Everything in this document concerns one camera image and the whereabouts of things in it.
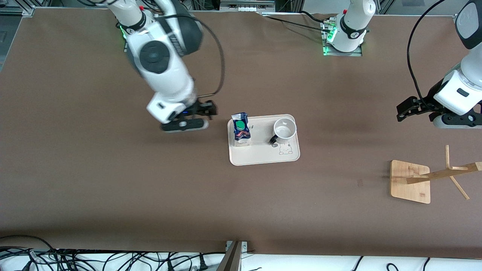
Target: green bottle cap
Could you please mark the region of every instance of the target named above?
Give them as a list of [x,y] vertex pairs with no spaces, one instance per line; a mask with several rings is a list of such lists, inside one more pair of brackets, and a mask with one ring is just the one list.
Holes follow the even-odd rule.
[[237,121],[237,122],[236,122],[236,128],[237,128],[238,130],[244,130],[245,127],[246,127],[246,126],[244,125],[244,122],[243,122],[243,121]]

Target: green led light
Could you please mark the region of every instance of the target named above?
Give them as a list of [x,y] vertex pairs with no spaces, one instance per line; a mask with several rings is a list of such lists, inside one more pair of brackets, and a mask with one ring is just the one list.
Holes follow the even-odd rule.
[[120,31],[122,32],[122,36],[124,37],[124,39],[126,40],[126,36],[125,36],[125,32],[124,32],[124,29],[120,28]]

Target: wooden base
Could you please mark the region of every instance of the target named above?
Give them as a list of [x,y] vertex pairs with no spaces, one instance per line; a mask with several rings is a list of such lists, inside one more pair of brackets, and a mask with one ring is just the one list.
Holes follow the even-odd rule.
[[390,195],[419,203],[430,203],[430,181],[406,184],[406,178],[427,174],[427,166],[392,160],[390,163]]

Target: wooden mug stand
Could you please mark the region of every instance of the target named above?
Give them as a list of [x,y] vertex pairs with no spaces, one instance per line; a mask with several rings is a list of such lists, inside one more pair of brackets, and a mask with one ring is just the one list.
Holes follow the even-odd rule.
[[454,176],[482,171],[482,162],[450,166],[449,145],[445,146],[444,170],[430,172],[427,166],[392,160],[390,163],[390,195],[419,203],[430,203],[430,181],[449,177],[466,200],[470,199]]

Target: wooden peg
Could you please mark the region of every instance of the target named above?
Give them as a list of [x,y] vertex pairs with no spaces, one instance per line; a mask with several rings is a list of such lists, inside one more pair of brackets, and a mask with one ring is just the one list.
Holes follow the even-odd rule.
[[464,167],[464,166],[449,166],[448,169],[451,169],[451,170],[469,170],[468,167]]
[[450,179],[452,180],[452,182],[455,184],[455,186],[457,187],[457,189],[460,191],[460,193],[462,194],[462,196],[464,196],[464,198],[466,200],[470,200],[469,198],[469,195],[467,195],[467,193],[465,193],[465,191],[462,189],[462,187],[458,184],[457,180],[455,180],[454,176],[449,176]]
[[449,145],[445,145],[445,168],[450,168]]
[[456,176],[456,175],[461,175],[461,174],[475,172],[475,171],[482,171],[482,162],[470,163],[470,164],[463,165],[461,167],[464,167],[467,169],[455,170],[455,169],[448,168],[448,169],[443,169],[435,172],[430,172],[427,174],[423,174],[423,176],[428,176],[428,178],[407,178],[407,184],[426,182],[426,181],[436,180],[440,178],[447,178],[450,176]]

